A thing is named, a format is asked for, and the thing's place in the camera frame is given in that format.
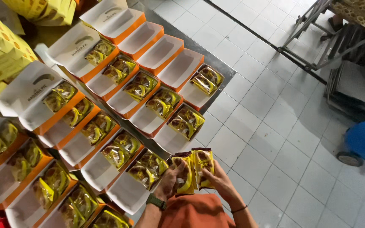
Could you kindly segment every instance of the bracelet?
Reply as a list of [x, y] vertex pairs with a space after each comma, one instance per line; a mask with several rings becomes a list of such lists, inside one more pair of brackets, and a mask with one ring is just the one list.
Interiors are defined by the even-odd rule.
[[241, 210], [244, 210], [247, 208], [247, 205], [245, 207], [243, 207], [242, 209], [239, 209], [239, 210], [235, 210], [235, 211], [230, 211], [232, 214], [235, 213], [235, 212], [238, 212], [238, 211], [241, 211]]

